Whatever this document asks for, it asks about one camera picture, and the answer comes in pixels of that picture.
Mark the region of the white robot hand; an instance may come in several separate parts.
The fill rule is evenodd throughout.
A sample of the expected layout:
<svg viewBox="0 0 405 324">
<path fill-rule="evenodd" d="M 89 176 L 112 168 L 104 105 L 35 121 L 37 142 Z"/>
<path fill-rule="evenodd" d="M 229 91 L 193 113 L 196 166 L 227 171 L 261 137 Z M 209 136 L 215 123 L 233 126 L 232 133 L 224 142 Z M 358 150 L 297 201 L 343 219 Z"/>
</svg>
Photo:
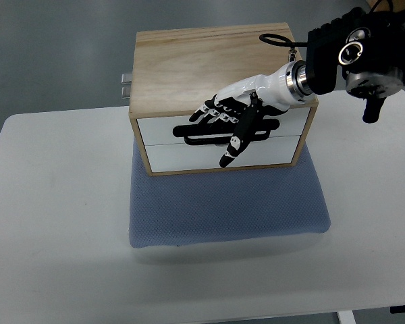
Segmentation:
<svg viewBox="0 0 405 324">
<path fill-rule="evenodd" d="M 315 98 L 306 79 L 306 63 L 292 61 L 271 75 L 259 74 L 222 88 L 206 100 L 190 117 L 190 122 L 210 124 L 210 129 L 223 127 L 224 134 L 233 134 L 219 161 L 227 167 L 250 144 L 259 122 L 259 99 L 263 106 L 287 111 Z"/>
</svg>

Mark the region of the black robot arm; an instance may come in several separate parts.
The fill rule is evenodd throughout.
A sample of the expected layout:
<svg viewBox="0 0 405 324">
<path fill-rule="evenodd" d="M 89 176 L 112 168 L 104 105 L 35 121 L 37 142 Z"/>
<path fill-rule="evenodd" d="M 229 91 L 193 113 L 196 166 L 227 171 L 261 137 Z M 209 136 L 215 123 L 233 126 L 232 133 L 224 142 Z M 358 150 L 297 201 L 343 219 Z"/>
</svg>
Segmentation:
<svg viewBox="0 0 405 324">
<path fill-rule="evenodd" d="M 270 75 L 256 75 L 219 90 L 191 116 L 189 145 L 224 144 L 220 166 L 228 166 L 253 141 L 266 140 L 278 127 L 277 116 L 313 95 L 334 90 L 338 76 L 346 92 L 364 99 L 363 121 L 373 124 L 391 95 L 405 86 L 405 4 L 388 3 L 381 11 L 355 7 L 342 17 L 315 28 L 305 42 L 265 33 L 264 43 L 294 52 L 306 49 L 306 59 L 290 58 Z"/>
</svg>

